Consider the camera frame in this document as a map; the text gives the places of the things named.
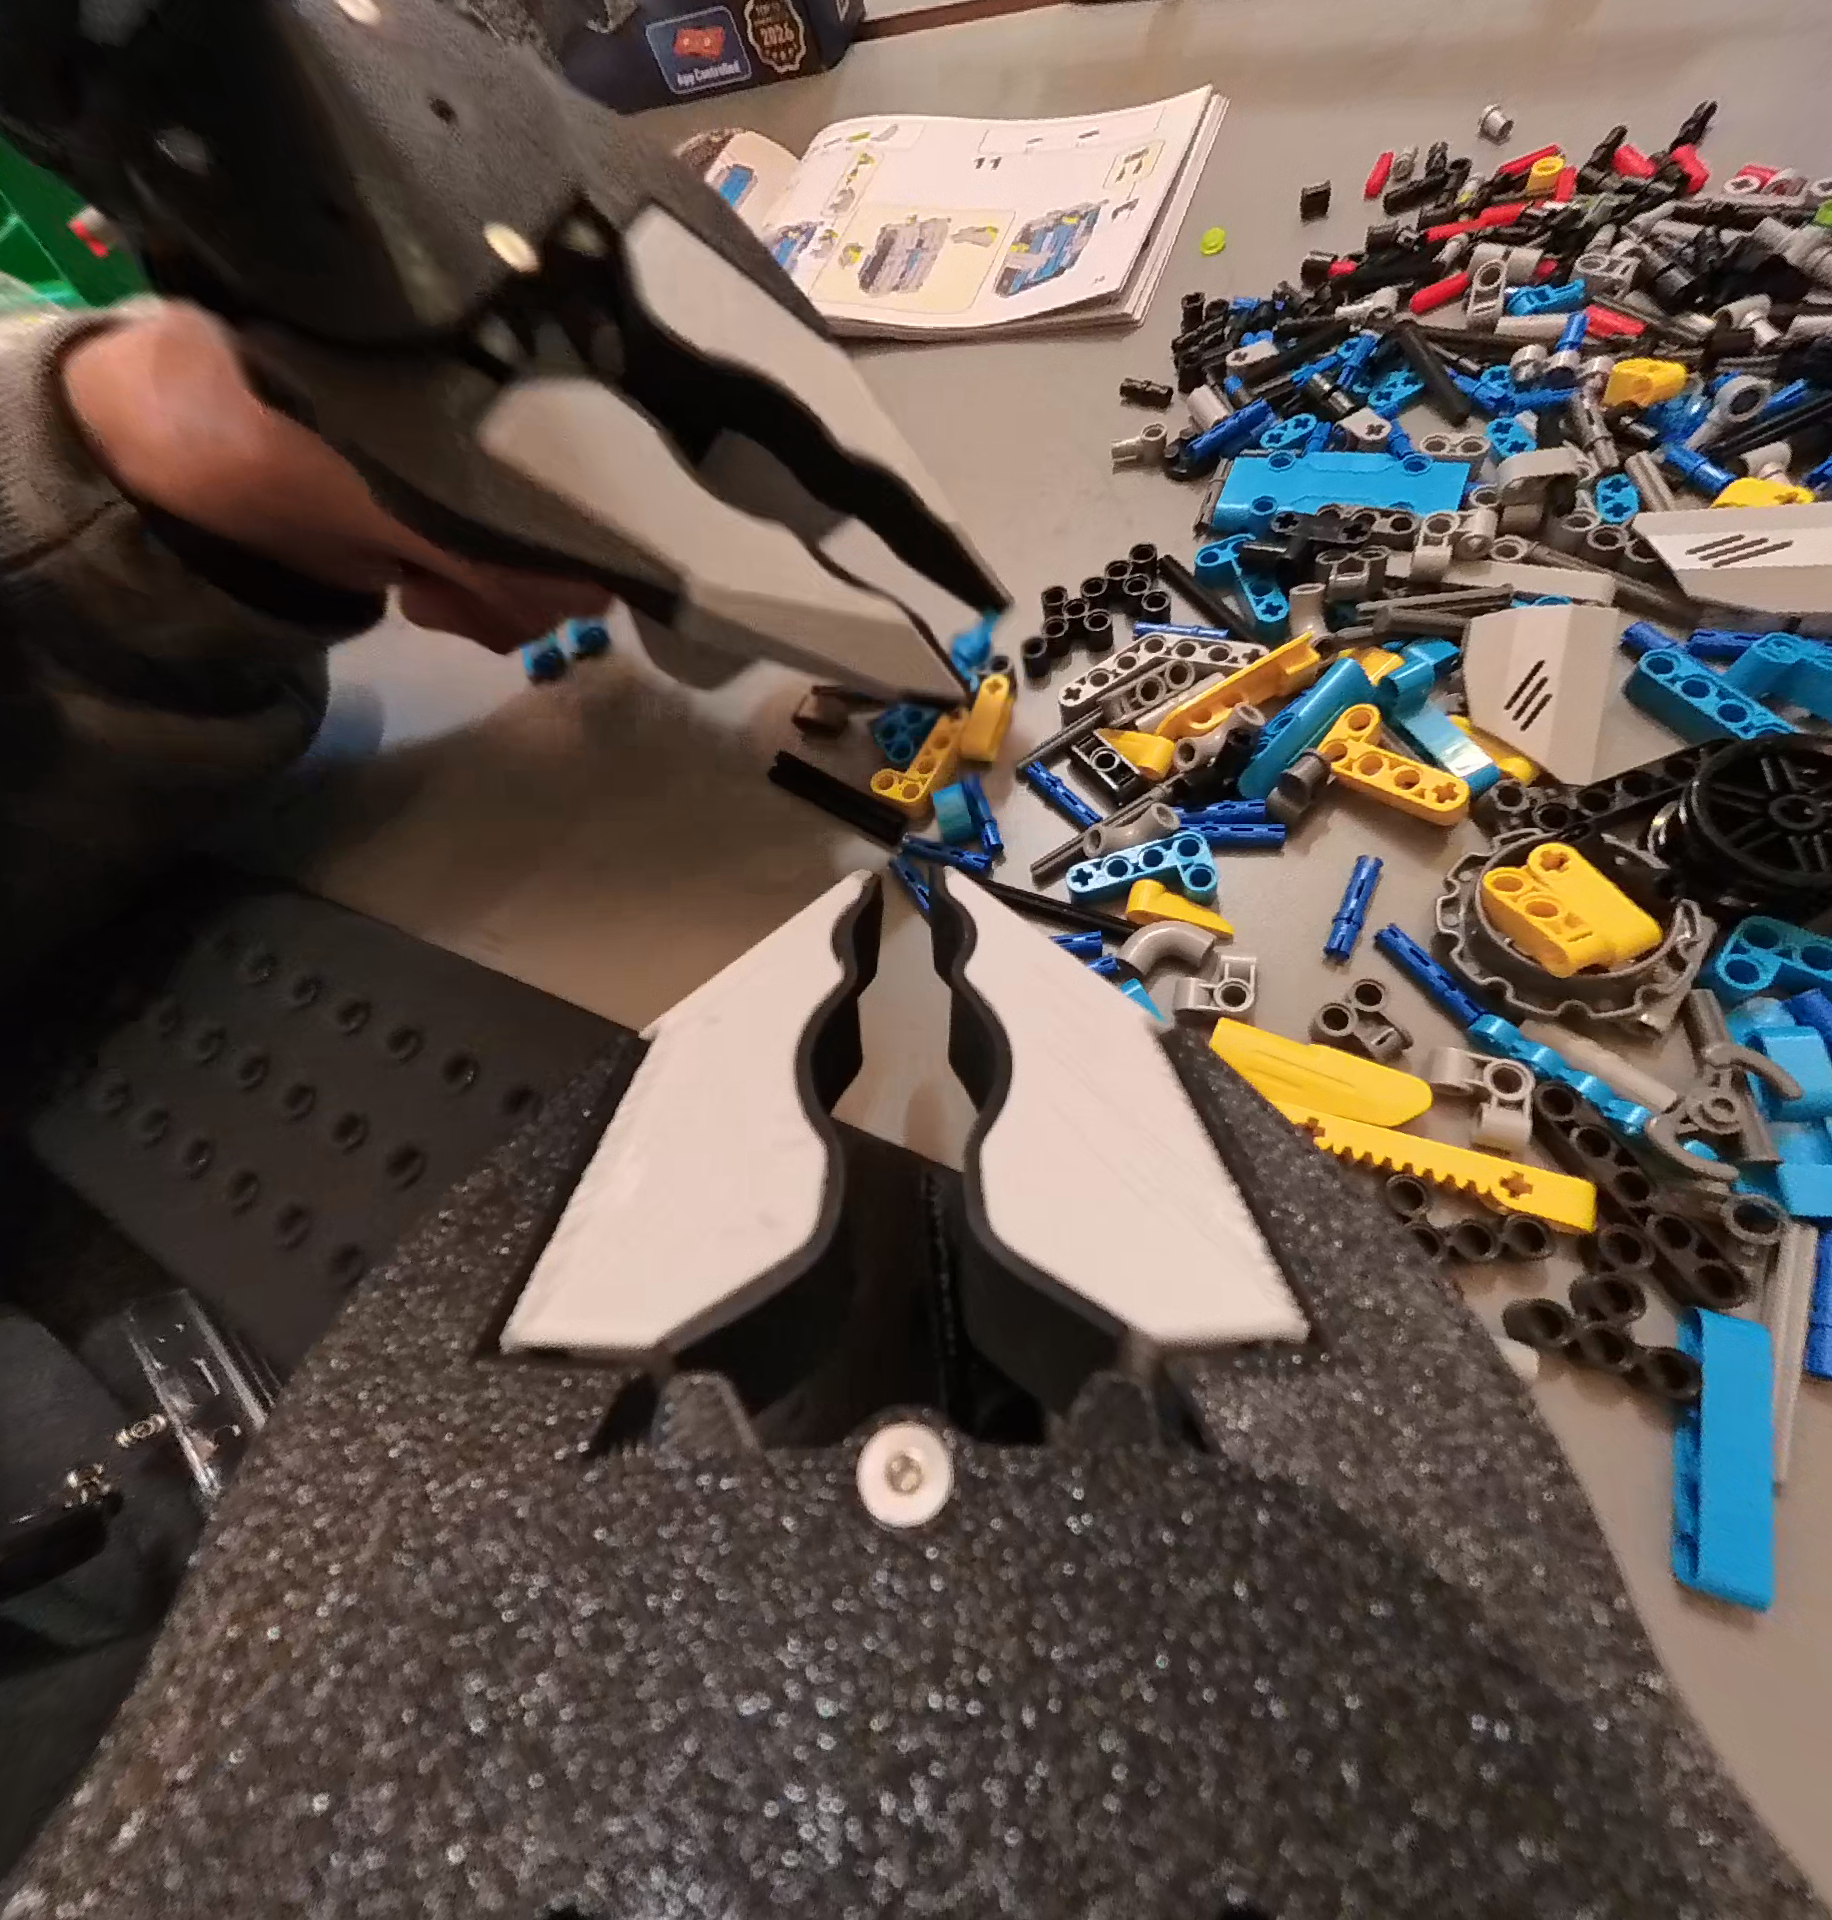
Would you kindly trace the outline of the open instruction booklet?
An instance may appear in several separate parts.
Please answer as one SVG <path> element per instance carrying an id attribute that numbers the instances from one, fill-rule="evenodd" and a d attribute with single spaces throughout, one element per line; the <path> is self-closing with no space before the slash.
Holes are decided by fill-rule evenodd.
<path id="1" fill-rule="evenodd" d="M 1052 118 L 856 113 L 789 155 L 749 128 L 678 159 L 846 341 L 1137 327 L 1228 97 Z"/>

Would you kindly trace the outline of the person's left forearm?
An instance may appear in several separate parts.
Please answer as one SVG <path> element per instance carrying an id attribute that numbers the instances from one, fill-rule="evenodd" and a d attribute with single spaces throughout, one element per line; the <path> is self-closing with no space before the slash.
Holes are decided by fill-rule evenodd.
<path id="1" fill-rule="evenodd" d="M 137 351 L 169 307 L 58 317 L 0 343 L 0 712 L 111 705 L 178 723 L 319 712 L 329 651 L 385 619 L 120 485 L 64 376 Z"/>

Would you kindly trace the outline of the yellow toothed rack piece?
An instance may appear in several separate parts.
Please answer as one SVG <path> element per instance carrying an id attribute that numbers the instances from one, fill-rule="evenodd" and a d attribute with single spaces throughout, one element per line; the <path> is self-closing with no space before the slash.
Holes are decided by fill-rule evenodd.
<path id="1" fill-rule="evenodd" d="M 1277 1097 L 1274 1113 L 1330 1156 L 1371 1168 L 1385 1175 L 1412 1175 L 1427 1186 L 1471 1196 L 1494 1212 L 1538 1217 L 1558 1235 L 1598 1232 L 1598 1184 L 1591 1178 L 1552 1168 L 1529 1168 L 1517 1156 L 1494 1156 L 1464 1145 L 1444 1145 L 1369 1120 L 1325 1116 L 1318 1106 L 1287 1097 Z"/>

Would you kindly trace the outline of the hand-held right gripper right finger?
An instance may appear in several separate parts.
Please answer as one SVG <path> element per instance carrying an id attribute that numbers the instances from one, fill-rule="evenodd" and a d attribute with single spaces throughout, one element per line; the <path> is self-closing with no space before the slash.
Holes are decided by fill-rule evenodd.
<path id="1" fill-rule="evenodd" d="M 982 880 L 934 886 L 952 1070 L 972 1097 L 965 1201 L 1024 1312 L 1124 1359 L 1302 1347 L 1314 1322 L 1198 1116 L 1172 1032 Z"/>

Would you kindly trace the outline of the grey striped panel piece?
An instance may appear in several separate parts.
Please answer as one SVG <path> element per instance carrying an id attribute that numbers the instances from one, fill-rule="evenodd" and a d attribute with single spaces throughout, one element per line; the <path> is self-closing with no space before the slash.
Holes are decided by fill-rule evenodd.
<path id="1" fill-rule="evenodd" d="M 1631 536 L 1693 606 L 1832 631 L 1832 503 L 1638 515 Z"/>
<path id="2" fill-rule="evenodd" d="M 1524 755 L 1558 785 L 1591 785 L 1622 665 L 1621 637 L 1622 612 L 1608 606 L 1476 619 L 1462 637 L 1462 692 L 1476 734 Z"/>

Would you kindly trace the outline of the black spoked toy wheel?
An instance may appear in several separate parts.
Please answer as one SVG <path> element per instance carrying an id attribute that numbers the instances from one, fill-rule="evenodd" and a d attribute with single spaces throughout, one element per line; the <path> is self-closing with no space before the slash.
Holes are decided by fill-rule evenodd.
<path id="1" fill-rule="evenodd" d="M 1774 734 L 1719 745 L 1678 796 L 1672 867 L 1722 912 L 1832 912 L 1832 740 Z"/>

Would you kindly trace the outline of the black holed angle piece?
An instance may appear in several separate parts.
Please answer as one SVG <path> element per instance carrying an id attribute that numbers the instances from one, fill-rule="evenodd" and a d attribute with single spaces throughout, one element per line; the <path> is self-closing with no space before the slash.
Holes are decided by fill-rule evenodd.
<path id="1" fill-rule="evenodd" d="M 1072 589 L 1041 591 L 1041 621 L 1014 649 L 1024 680 L 1043 684 L 1072 654 L 1112 654 L 1122 637 L 1167 631 L 1172 595 L 1163 550 L 1137 540 Z"/>

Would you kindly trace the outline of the black perforated panel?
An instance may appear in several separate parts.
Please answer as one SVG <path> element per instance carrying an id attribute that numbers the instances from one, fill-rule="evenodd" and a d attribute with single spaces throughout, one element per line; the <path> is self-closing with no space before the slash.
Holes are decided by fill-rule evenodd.
<path id="1" fill-rule="evenodd" d="M 329 899 L 197 879 L 71 944 L 0 1057 L 64 1186 L 291 1376 L 398 1243 L 639 1039 Z"/>

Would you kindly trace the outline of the green plastic crate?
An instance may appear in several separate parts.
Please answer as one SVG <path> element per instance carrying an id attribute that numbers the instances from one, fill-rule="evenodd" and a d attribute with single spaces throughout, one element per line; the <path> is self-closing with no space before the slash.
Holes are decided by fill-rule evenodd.
<path id="1" fill-rule="evenodd" d="M 0 278 L 75 309 L 148 292 L 130 251 L 102 238 L 90 205 L 0 138 Z"/>

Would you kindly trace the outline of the person's left hand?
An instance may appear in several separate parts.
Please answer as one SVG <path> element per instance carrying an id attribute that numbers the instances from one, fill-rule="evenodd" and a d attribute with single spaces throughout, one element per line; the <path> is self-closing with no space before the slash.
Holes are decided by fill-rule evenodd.
<path id="1" fill-rule="evenodd" d="M 64 351 L 58 376 L 75 431 L 131 503 L 319 589 L 393 595 L 413 628 L 499 654 L 608 612 L 593 583 L 416 536 L 343 451 L 252 387 L 233 338 L 197 307 L 97 327 Z"/>

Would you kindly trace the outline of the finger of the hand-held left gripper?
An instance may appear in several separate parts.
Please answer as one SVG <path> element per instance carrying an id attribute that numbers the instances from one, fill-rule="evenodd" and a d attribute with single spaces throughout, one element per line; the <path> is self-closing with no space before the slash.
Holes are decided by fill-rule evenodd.
<path id="1" fill-rule="evenodd" d="M 737 436 L 924 583 L 982 612 L 1008 606 L 846 351 L 719 201 L 644 201 L 618 225 L 615 304 L 618 385 L 683 451 Z"/>
<path id="2" fill-rule="evenodd" d="M 678 651 L 789 665 L 928 705 L 965 699 L 952 651 L 916 612 L 844 573 L 798 520 L 726 492 L 781 472 L 771 454 L 737 451 L 708 481 L 633 405 L 567 376 L 507 387 L 476 447 L 562 503 L 583 536 L 608 540 L 615 591 Z"/>

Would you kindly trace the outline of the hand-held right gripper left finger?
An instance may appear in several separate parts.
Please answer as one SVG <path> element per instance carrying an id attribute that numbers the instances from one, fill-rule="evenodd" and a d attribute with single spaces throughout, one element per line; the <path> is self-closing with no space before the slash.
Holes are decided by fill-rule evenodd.
<path id="1" fill-rule="evenodd" d="M 852 871 L 644 1032 L 504 1355 L 678 1361 L 808 1281 L 844 1212 L 834 1106 L 878 959 L 880 879 Z"/>

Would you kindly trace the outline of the flat blue panel piece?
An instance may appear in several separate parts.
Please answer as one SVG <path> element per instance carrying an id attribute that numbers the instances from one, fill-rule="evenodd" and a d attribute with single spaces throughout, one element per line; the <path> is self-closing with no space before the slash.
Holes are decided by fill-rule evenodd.
<path id="1" fill-rule="evenodd" d="M 1219 477 L 1211 536 L 1258 536 L 1274 515 L 1343 513 L 1457 513 L 1471 491 L 1464 461 L 1422 451 L 1243 451 Z"/>

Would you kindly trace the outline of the pile of toy building pieces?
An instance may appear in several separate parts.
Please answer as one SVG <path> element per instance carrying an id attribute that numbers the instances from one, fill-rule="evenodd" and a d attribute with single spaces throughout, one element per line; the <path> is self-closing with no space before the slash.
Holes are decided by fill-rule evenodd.
<path id="1" fill-rule="evenodd" d="M 1598 1232 L 1382 1175 L 1427 1258 L 1577 1243 L 1503 1349 L 1672 1409 L 1672 1570 L 1774 1603 L 1801 1382 L 1832 1382 L 1832 912 L 1693 899 L 1678 796 L 1719 745 L 1832 740 L 1832 631 L 1678 595 L 1638 515 L 1832 503 L 1832 179 L 1713 184 L 1700 104 L 1662 150 L 1611 128 L 1462 159 L 1385 150 L 1369 228 L 1271 288 L 1179 300 L 1112 469 L 1206 481 L 1163 550 L 1167 631 L 1024 680 L 994 621 L 954 712 L 819 684 L 863 723 L 840 780 L 768 780 L 889 856 L 1024 906 L 1101 980 L 1277 1097 L 1598 1184 Z M 1464 461 L 1457 513 L 1274 515 L 1211 536 L 1243 451 Z M 1598 777 L 1476 734 L 1483 612 L 1608 606 L 1622 665 Z"/>

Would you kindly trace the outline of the dark blue cardboard box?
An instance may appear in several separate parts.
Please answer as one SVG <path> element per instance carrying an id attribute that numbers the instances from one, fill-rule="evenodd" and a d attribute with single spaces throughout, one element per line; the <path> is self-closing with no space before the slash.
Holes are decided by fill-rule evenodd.
<path id="1" fill-rule="evenodd" d="M 567 79 L 622 113 L 831 72 L 863 27 L 862 0 L 541 0 L 530 12 Z"/>

